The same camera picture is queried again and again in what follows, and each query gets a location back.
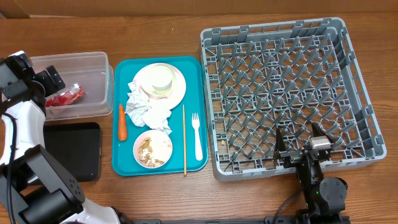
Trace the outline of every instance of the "wooden table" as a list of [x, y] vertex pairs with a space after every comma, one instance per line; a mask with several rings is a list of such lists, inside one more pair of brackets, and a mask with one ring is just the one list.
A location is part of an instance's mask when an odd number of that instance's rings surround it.
[[[345, 20], [387, 146], [387, 157], [362, 169], [326, 173], [349, 185], [344, 215], [352, 223], [398, 223], [398, 14], [269, 14], [247, 16], [102, 17], [0, 21], [0, 55], [30, 56], [104, 51], [113, 68], [127, 58], [192, 55], [199, 59], [204, 28], [338, 16]], [[103, 130], [101, 177], [82, 183], [88, 198], [115, 206], [130, 218], [161, 220], [263, 218], [298, 188], [294, 175], [218, 182], [211, 161], [194, 173], [121, 177], [111, 165], [112, 116], [95, 121]], [[4, 136], [4, 125], [0, 129]], [[303, 198], [282, 211], [294, 214]], [[0, 208], [0, 223], [9, 223]]]

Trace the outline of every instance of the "fork handle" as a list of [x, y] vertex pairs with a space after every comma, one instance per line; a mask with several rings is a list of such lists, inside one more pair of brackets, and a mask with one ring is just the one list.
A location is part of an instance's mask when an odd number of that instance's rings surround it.
[[198, 128], [195, 128], [195, 157], [197, 161], [201, 161], [203, 159]]

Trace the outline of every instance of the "white tissue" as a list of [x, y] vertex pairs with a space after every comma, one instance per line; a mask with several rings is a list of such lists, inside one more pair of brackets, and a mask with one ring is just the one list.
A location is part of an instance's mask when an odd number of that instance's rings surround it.
[[161, 105], [161, 99], [156, 104], [149, 103], [149, 97], [134, 82], [128, 84], [131, 93], [128, 93], [129, 99], [126, 103], [126, 114], [131, 121], [138, 127], [145, 124], [154, 130], [163, 131], [169, 135], [172, 130], [169, 127], [167, 118], [172, 114], [170, 110], [165, 110]]

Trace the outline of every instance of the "chopstick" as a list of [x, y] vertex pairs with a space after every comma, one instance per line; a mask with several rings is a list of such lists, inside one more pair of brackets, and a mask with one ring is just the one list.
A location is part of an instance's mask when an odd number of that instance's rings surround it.
[[187, 175], [187, 140], [185, 139], [185, 107], [182, 105], [182, 125], [184, 135], [184, 176]]

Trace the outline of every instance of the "red wrapper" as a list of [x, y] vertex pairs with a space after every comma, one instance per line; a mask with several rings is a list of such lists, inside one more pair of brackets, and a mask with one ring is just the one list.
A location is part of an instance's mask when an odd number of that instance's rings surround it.
[[68, 88], [66, 88], [63, 92], [58, 93], [57, 96], [49, 99], [46, 103], [45, 106], [66, 106], [66, 105], [71, 105], [73, 102], [75, 102], [77, 99], [79, 99], [81, 96], [83, 96], [85, 92], [81, 89], [81, 86], [79, 84], [72, 84]]

